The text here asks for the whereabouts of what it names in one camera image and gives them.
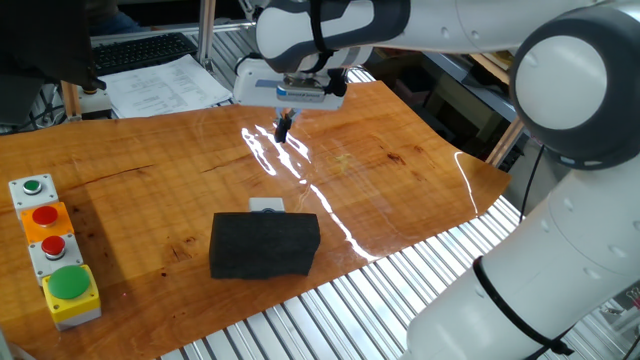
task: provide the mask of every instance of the black cable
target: black cable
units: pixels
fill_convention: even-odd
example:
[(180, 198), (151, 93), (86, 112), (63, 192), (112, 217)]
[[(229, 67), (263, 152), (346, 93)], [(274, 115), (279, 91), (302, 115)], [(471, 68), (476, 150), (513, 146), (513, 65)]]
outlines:
[(527, 206), (527, 198), (529, 197), (529, 190), (531, 190), (531, 184), (533, 183), (533, 177), (536, 175), (536, 170), (538, 170), (538, 164), (540, 164), (540, 159), (542, 159), (542, 153), (544, 152), (544, 145), (540, 148), (540, 152), (538, 153), (538, 158), (536, 162), (533, 164), (533, 170), (531, 171), (531, 176), (529, 177), (529, 183), (527, 184), (527, 189), (524, 191), (524, 199), (522, 200), (522, 209), (520, 209), (520, 221), (522, 223), (522, 218), (524, 217), (524, 208)]
[(640, 343), (640, 335), (638, 335), (638, 337), (636, 337), (636, 341), (633, 342), (633, 345), (631, 345), (631, 349), (629, 349), (629, 351), (627, 352), (627, 355), (625, 355), (622, 358), (622, 360), (629, 359), (629, 356), (631, 356), (631, 353), (633, 352), (633, 350), (635, 350), (636, 347), (638, 347), (638, 343)]

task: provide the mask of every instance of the metal frame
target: metal frame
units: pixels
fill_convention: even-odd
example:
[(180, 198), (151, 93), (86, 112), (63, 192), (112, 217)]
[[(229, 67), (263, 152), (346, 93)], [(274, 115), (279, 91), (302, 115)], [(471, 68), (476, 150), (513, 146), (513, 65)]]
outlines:
[(216, 14), (216, 0), (200, 0), (200, 25), (198, 32), (198, 62), (208, 71), (213, 70), (213, 23)]

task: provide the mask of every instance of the document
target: document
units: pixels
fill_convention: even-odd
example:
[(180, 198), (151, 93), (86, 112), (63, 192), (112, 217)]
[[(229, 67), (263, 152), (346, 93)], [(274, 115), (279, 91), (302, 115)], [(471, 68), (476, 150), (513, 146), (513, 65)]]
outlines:
[(232, 96), (191, 55), (100, 79), (107, 83), (111, 106), (120, 118), (204, 109)]

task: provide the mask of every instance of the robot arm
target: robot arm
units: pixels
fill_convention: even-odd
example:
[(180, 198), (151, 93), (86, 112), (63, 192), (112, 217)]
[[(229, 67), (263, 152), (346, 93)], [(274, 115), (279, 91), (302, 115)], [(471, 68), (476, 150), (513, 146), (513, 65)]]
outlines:
[(514, 48), (548, 20), (594, 1), (273, 0), (256, 25), (260, 58), (238, 64), (234, 94), (243, 105), (336, 110), (346, 88), (340, 69), (364, 63), (373, 46)]

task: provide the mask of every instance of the desk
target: desk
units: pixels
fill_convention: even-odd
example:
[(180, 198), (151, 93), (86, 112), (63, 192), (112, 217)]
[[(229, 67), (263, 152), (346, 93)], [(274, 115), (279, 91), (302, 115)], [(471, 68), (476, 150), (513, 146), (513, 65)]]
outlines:
[[(269, 109), (225, 106), (82, 122), (0, 144), (3, 182), (51, 172), (102, 318), (54, 328), (8, 192), (0, 193), (0, 324), (39, 360), (152, 358), (483, 213), (509, 176), (449, 146), (380, 83), (310, 111), (274, 145)], [(209, 278), (211, 219), (276, 196), (319, 215), (309, 277)]]

